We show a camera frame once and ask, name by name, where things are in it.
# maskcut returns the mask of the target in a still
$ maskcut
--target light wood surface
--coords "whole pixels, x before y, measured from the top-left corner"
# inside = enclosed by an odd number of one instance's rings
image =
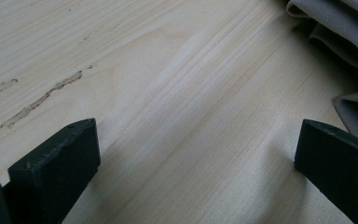
[[[351,223],[293,168],[302,119],[344,128],[357,90],[300,23],[279,0],[0,0],[0,182],[96,118],[64,223]]]

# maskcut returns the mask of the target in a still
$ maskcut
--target wood grain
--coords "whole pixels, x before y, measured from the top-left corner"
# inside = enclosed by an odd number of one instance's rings
[[[64,223],[351,223],[293,168],[302,119],[344,128],[358,89],[300,23],[278,0],[0,1],[0,182],[96,118]]]

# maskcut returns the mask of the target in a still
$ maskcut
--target black clamp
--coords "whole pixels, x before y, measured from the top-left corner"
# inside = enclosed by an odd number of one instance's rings
[[[358,138],[321,122],[303,121],[295,167],[351,221],[358,223]]]
[[[8,168],[0,224],[62,223],[100,163],[95,119],[62,128]]]

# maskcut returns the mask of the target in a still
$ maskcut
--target clamp jaw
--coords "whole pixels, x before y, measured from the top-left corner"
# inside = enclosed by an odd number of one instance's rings
[[[8,168],[0,224],[62,223],[100,164],[95,119],[67,125]]]
[[[295,167],[351,221],[358,223],[358,138],[305,119]]]

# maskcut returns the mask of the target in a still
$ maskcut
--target wooden table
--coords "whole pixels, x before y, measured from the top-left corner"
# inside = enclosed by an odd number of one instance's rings
[[[351,223],[293,167],[302,119],[356,91],[280,0],[0,0],[0,182],[96,118],[64,223]]]

